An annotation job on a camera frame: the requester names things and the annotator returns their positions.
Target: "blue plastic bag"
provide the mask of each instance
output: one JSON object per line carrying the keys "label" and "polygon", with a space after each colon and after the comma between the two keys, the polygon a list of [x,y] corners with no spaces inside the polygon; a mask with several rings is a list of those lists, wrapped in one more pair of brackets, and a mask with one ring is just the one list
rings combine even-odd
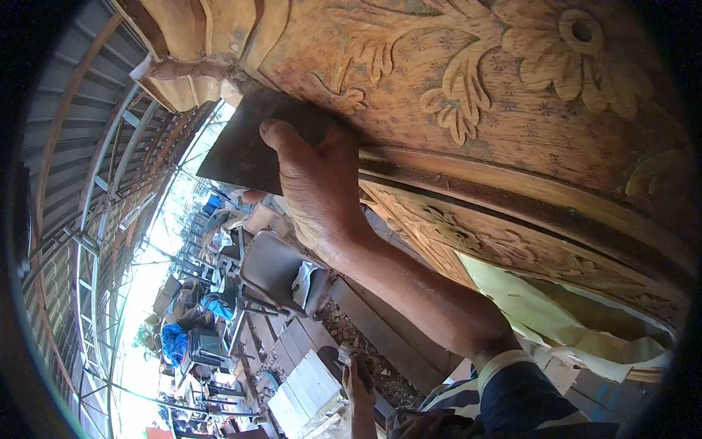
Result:
{"label": "blue plastic bag", "polygon": [[232,307],[227,302],[223,301],[218,293],[205,294],[200,304],[204,306],[205,309],[212,311],[214,315],[224,320],[231,320],[234,318]]}
{"label": "blue plastic bag", "polygon": [[161,329],[161,343],[164,347],[164,357],[174,366],[179,365],[187,349],[187,332],[178,323],[164,325]]}

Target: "wooden door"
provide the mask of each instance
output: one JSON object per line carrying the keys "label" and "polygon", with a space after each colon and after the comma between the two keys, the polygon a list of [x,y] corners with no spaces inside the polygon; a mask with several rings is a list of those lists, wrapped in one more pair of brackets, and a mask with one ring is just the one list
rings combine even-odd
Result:
{"label": "wooden door", "polygon": [[472,252],[681,330],[695,155],[623,2],[116,2],[152,48],[134,76],[166,106],[263,84],[361,131],[373,208],[442,273],[469,282],[453,251]]}

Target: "striped shirt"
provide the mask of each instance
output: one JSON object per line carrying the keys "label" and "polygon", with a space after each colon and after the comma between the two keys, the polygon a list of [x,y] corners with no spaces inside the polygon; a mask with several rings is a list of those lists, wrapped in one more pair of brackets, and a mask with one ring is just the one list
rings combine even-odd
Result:
{"label": "striped shirt", "polygon": [[[420,424],[426,427],[416,428]],[[538,434],[523,434],[530,431]],[[525,350],[503,352],[476,379],[436,388],[418,411],[398,409],[388,417],[390,439],[511,433],[605,439],[614,437],[616,424],[590,422],[558,393]]]}

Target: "forearm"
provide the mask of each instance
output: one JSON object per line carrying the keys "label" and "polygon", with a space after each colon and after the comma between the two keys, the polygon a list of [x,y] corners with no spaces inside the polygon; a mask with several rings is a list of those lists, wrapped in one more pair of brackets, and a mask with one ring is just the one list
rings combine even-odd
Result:
{"label": "forearm", "polygon": [[433,341],[469,358],[478,370],[485,357],[519,348],[509,323],[490,299],[376,235],[349,242],[343,254],[334,261],[336,269],[378,295]]}
{"label": "forearm", "polygon": [[351,439],[377,438],[373,407],[351,408]]}

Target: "sky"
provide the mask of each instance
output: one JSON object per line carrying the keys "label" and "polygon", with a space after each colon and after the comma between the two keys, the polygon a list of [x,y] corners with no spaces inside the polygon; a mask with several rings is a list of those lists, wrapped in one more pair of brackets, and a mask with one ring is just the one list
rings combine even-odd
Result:
{"label": "sky", "polygon": [[[234,108],[225,103],[222,106],[221,117],[212,119],[211,123],[226,122],[233,114]],[[201,129],[202,135],[198,133],[195,136],[194,145],[180,163],[184,170],[192,175],[197,172],[206,156],[205,153],[212,148],[225,125],[214,124]],[[184,225],[179,222],[179,218],[185,210],[184,206],[192,201],[187,199],[187,196],[192,193],[196,184],[193,178],[184,173],[179,173],[172,178],[171,190],[159,200],[162,208],[158,210],[147,229],[146,235],[149,241],[169,254],[177,254],[183,245],[178,233]],[[120,362],[116,366],[115,382],[149,398],[155,398],[158,394],[159,360],[156,358],[150,361],[144,360],[145,349],[133,348],[131,344],[141,323],[152,313],[151,307],[159,288],[166,279],[170,264],[170,260],[151,246],[137,249],[132,268],[125,273],[125,278],[122,280],[122,283],[127,283],[120,291],[120,294],[124,295],[127,292],[128,294],[118,354]],[[159,418],[157,405],[119,390],[115,392],[117,401],[112,409],[116,408],[115,411],[119,413],[118,417],[113,417],[115,436],[130,439],[145,438],[145,427]]]}

